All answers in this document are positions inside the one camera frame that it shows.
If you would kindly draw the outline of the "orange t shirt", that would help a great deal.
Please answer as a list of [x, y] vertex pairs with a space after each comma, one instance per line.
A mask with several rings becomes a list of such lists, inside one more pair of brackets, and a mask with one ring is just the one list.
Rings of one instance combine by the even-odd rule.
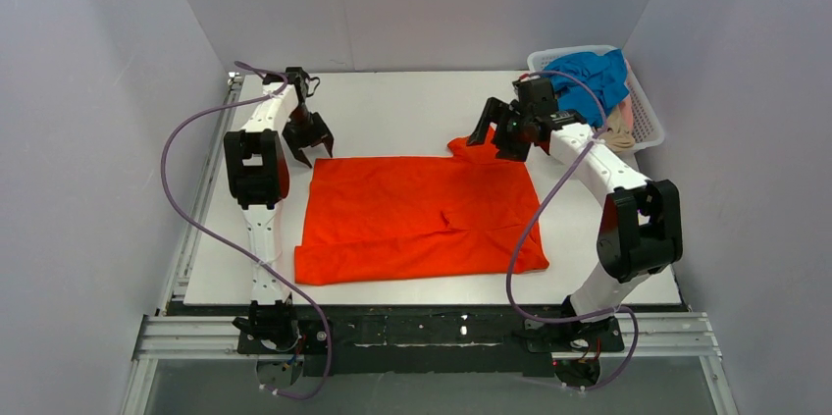
[[516, 274], [548, 268], [526, 166], [456, 137], [447, 155], [321, 159], [294, 277], [302, 285]]

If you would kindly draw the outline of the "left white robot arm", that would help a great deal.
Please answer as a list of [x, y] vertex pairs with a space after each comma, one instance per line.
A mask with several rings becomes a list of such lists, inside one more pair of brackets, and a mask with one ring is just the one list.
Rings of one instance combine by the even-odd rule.
[[320, 84], [318, 77], [301, 67], [288, 67], [281, 76], [269, 71], [257, 75], [267, 99], [223, 139], [229, 191], [241, 209], [248, 249], [264, 263], [252, 265], [248, 315], [236, 318], [234, 326], [248, 339], [283, 353], [296, 349], [301, 340], [291, 289], [269, 273], [286, 262], [280, 224], [290, 174], [283, 147], [311, 167], [305, 150], [322, 145], [332, 154], [335, 139], [322, 116], [307, 107]]

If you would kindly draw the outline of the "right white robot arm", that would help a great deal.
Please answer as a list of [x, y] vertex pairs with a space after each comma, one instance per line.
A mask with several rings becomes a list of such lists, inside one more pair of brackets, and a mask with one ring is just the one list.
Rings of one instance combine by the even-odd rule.
[[596, 253], [598, 262], [563, 305], [566, 315], [535, 316], [515, 300], [512, 278], [519, 253], [514, 251], [505, 278], [511, 307], [523, 318], [547, 326], [586, 327], [624, 310], [624, 299], [649, 277], [679, 261], [683, 254], [680, 194], [670, 180], [655, 181], [630, 168], [600, 138], [599, 130], [575, 110], [560, 107], [548, 72], [514, 81], [516, 99], [487, 99], [467, 143], [490, 142], [497, 158], [524, 162], [539, 146], [567, 170], [542, 199], [518, 240], [525, 243], [556, 193], [570, 179], [579, 180], [601, 206]]

